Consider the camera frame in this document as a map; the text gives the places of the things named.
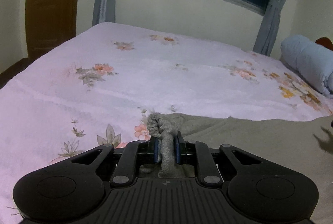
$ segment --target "rolled comforter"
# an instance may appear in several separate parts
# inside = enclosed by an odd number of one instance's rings
[[[284,61],[311,86],[333,98],[333,51],[295,35],[282,41],[281,52]]]

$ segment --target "brown wooden door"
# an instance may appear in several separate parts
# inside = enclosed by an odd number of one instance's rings
[[[76,36],[77,0],[26,0],[26,39],[35,60]]]

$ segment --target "mattress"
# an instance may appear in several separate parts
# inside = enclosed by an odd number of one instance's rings
[[[101,23],[32,63],[0,90],[0,221],[25,174],[100,144],[150,138],[153,112],[310,121],[333,100],[280,61],[219,42]]]

